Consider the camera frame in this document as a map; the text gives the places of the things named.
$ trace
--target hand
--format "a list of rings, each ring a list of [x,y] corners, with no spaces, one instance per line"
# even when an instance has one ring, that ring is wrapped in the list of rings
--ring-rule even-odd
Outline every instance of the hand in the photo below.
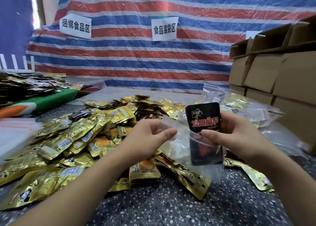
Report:
[[[147,160],[157,149],[177,134],[158,119],[140,120],[123,142],[115,149],[126,156],[129,166]]]
[[[202,136],[222,144],[251,167],[259,170],[270,156],[283,155],[247,118],[225,111],[221,118],[221,132],[202,130]]]

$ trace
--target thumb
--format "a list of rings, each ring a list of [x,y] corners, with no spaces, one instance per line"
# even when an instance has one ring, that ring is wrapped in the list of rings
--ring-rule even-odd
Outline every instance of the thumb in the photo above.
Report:
[[[230,134],[220,133],[215,130],[202,130],[201,135],[213,143],[222,144],[224,146],[229,144],[231,136]]]
[[[154,135],[156,138],[157,144],[162,145],[165,143],[167,140],[170,140],[173,136],[177,134],[177,129],[175,128],[170,128],[166,129],[163,132],[160,132],[159,134]]]

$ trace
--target pile of snack packages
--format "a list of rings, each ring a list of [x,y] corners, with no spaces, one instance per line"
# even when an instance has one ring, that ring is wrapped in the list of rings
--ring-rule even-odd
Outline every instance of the pile of snack packages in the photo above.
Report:
[[[83,84],[62,79],[66,74],[0,72],[0,107],[19,100],[61,92],[59,88],[81,90]]]
[[[198,103],[214,100],[210,97],[210,94],[204,94]],[[221,109],[242,112],[247,116],[244,112],[251,104],[247,98],[229,93],[229,98],[222,97],[222,100]],[[166,124],[172,121],[183,126],[183,119],[186,118],[185,105],[173,104],[167,99],[153,101],[150,96],[135,95],[110,102],[89,100],[83,103],[87,105],[86,110],[42,122],[43,128],[35,133],[31,144],[6,158],[6,163],[0,166],[0,185],[24,177],[2,201],[0,210],[43,200],[61,190],[121,144],[141,119],[161,119]],[[278,115],[267,110],[262,119],[258,112],[250,111],[249,115],[256,118],[249,117],[249,120],[256,127],[267,125]],[[188,146],[186,143],[179,145],[185,139],[184,134],[187,132],[178,128],[176,140],[168,141],[156,155],[124,171],[109,192],[127,190],[134,184],[155,182],[161,177],[157,168],[161,166],[170,170],[195,197],[203,199],[211,180],[218,181],[216,177],[212,178],[212,173],[203,169],[213,172],[214,165],[196,167],[190,164],[190,151],[183,155],[186,152],[183,148]],[[223,155],[223,165],[242,168],[259,190],[273,191],[273,186],[263,174],[229,151]]]

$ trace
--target forearm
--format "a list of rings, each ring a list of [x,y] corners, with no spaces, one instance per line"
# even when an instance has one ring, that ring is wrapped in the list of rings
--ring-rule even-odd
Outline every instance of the forearm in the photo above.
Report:
[[[128,168],[126,156],[116,150],[110,152],[12,225],[85,225],[125,168]]]
[[[273,184],[294,225],[315,225],[316,182],[285,154],[271,156],[263,173]]]

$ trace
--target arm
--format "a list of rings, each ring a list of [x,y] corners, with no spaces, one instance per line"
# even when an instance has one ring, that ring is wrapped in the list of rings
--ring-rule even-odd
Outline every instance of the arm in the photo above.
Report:
[[[314,225],[316,221],[316,182],[290,157],[271,144],[241,116],[221,112],[221,132],[202,131],[265,174],[295,225]]]
[[[86,225],[120,174],[154,155],[160,145],[175,136],[176,129],[153,135],[161,124],[160,120],[141,120],[117,148],[11,225]]]

